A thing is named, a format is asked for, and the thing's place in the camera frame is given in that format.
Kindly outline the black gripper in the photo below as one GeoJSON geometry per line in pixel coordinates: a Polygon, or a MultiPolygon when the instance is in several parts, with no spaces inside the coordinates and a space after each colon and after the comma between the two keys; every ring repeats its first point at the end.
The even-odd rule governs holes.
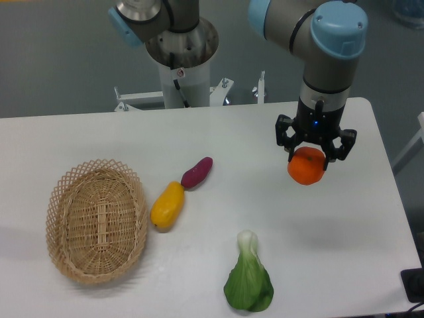
{"type": "Polygon", "coordinates": [[[284,147],[288,153],[288,162],[291,162],[296,147],[303,142],[318,145],[323,143],[324,171],[327,170],[329,163],[345,160],[356,142],[357,131],[340,128],[344,109],[343,105],[335,111],[322,110],[316,115],[315,110],[309,108],[299,98],[295,119],[279,115],[275,124],[276,143],[278,146],[284,147]],[[288,136],[289,128],[294,130],[292,136],[288,136]],[[338,148],[333,142],[336,138],[339,138],[341,142],[338,148]]]}

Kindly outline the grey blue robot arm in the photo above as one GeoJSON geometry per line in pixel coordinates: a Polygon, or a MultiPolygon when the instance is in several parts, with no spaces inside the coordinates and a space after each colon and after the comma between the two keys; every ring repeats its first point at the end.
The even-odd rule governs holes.
{"type": "MultiPolygon", "coordinates": [[[[108,15],[128,44],[144,44],[164,66],[167,107],[209,104],[209,76],[192,73],[212,59],[219,37],[198,1],[117,1],[108,15]]],[[[344,160],[357,133],[340,122],[365,47],[366,13],[353,1],[251,1],[248,20],[262,38],[305,64],[296,116],[278,117],[277,144],[293,155],[308,142],[322,148],[326,163],[344,160]]]]}

